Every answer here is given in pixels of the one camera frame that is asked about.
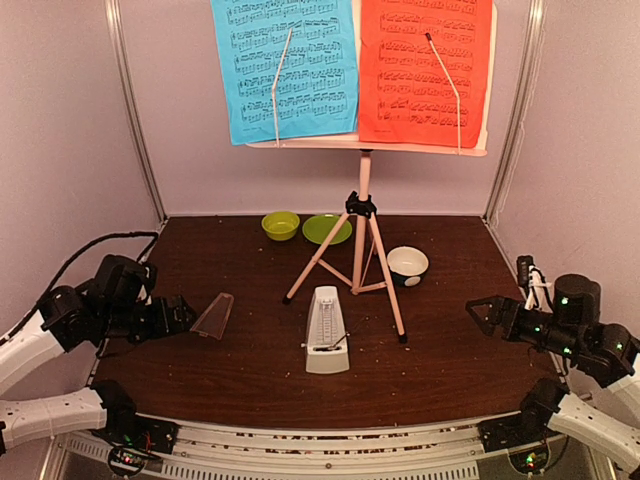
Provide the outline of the clear metronome front cover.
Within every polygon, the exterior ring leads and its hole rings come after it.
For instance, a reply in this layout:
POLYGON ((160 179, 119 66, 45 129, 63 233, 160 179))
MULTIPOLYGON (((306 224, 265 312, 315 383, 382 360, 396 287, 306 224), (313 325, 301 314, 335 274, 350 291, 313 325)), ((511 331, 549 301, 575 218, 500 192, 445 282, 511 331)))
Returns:
POLYGON ((231 316, 234 296, 221 292, 199 316, 190 331, 204 338, 221 340, 231 316))

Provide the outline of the white metronome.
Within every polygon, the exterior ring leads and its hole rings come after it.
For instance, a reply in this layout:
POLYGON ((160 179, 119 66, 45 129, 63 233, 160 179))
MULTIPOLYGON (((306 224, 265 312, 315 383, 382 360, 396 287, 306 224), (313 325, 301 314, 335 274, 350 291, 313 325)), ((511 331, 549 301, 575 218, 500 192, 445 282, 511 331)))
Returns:
POLYGON ((306 372, 332 375, 348 371, 350 363, 347 338, 337 288, 317 287, 307 318, 304 343, 306 372))

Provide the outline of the pink music stand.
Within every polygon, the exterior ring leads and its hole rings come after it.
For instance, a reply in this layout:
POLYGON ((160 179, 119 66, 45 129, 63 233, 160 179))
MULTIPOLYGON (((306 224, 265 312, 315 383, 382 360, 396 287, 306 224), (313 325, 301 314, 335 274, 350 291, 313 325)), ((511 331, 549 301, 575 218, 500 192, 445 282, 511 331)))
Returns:
POLYGON ((497 6, 491 6, 491 30, 489 43, 489 63, 487 74, 487 90, 483 107, 483 117, 478 141, 472 148, 461 146, 445 147, 425 144, 411 143, 380 143, 361 142, 357 134, 340 134, 319 137, 303 137, 284 141, 274 141, 262 143, 262 148, 290 148, 290 149, 347 149, 360 153, 359 163, 359 188, 349 194, 345 201, 344 212, 339 216, 336 225, 330 230, 328 237, 318 246, 316 252, 310 257, 300 275, 291 285, 282 299, 282 303, 288 305, 294 299, 296 293, 303 285, 311 271, 316 266, 325 268, 338 280, 344 282, 352 294, 364 294, 375 290, 385 290, 390 301, 392 314, 395 322, 396 335, 398 341, 405 344, 408 341, 406 329, 402 320, 401 310, 398 303, 395 287, 392 281, 391 272, 386 260, 383 240, 378 225, 377 209, 371 199, 370 177, 372 158, 374 151, 394 151, 436 154, 436 155, 457 155, 469 157, 483 157, 487 154, 486 144, 488 140, 488 116, 491 99, 492 80, 494 72, 495 49, 497 42, 497 6), (328 248, 339 229, 347 220, 354 217, 356 219, 355 244, 353 254, 353 272, 347 277, 323 259, 324 252, 328 248), (368 271, 370 259, 365 257, 365 237, 369 235, 372 239, 371 254, 379 255, 379 263, 384 280, 378 283, 366 285, 364 283, 368 271))

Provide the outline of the red sheet music paper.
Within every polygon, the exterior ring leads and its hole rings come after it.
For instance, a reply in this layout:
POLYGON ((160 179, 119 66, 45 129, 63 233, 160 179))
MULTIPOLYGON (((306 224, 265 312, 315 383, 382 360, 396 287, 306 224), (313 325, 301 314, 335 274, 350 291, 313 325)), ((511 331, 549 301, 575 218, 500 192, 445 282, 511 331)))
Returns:
POLYGON ((493 72, 491 1, 364 1, 362 142, 482 149, 493 72))

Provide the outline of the blue sheet music paper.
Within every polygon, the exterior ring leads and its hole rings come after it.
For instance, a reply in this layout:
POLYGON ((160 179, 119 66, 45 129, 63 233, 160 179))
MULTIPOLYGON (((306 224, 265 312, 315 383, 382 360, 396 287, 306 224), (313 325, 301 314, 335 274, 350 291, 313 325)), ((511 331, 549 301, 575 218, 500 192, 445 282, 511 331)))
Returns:
POLYGON ((352 133, 358 59, 349 1, 214 1, 230 139, 352 133))

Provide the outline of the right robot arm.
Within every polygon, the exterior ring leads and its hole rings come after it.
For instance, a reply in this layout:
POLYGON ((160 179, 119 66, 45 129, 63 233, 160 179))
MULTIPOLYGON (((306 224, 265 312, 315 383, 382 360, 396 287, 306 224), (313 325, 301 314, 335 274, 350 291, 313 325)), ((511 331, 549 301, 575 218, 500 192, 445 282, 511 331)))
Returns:
MULTIPOLYGON (((465 309, 487 336, 550 352, 591 377, 639 413, 639 340, 617 323, 600 322, 600 285, 579 274, 549 283, 532 271, 523 300, 503 296, 470 300, 465 309)), ((521 403, 512 430, 530 442, 543 431, 570 436, 606 455, 632 479, 639 476, 639 430, 587 404, 557 381, 539 380, 521 403)))

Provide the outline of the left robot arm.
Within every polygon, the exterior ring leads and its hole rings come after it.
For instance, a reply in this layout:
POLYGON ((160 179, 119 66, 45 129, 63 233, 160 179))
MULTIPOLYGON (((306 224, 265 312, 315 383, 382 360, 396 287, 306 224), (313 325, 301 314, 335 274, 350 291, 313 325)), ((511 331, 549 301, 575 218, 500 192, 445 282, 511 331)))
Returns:
MULTIPOLYGON (((137 346, 190 330, 197 315, 183 296, 155 297, 157 269, 143 257, 108 254, 96 274, 77 286, 51 280, 25 316, 1 337, 1 390, 7 392, 49 361, 109 339, 137 346)), ((119 445, 147 437, 135 402, 116 381, 31 401, 2 401, 1 449, 91 430, 119 445)))

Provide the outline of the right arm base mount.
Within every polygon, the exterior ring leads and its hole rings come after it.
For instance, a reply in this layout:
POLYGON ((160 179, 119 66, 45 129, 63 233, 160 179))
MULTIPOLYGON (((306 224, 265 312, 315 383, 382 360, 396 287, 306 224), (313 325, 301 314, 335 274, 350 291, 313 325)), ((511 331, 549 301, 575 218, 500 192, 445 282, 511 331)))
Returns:
POLYGON ((566 451, 568 441, 553 457, 550 441, 559 434, 544 424, 535 425, 523 413, 483 420, 477 425, 485 453, 505 451, 511 467, 531 478, 544 475, 566 451))

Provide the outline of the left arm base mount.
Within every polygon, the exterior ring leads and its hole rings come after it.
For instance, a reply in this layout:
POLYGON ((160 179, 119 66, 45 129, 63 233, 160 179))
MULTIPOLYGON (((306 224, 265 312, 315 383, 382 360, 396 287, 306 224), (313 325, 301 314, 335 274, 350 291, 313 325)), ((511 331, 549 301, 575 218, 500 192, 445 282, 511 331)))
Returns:
POLYGON ((130 478, 150 467, 161 467, 161 455, 173 452, 179 425, 172 421, 136 416, 123 432, 107 427, 91 430, 92 436, 110 446, 106 463, 122 478, 130 478))

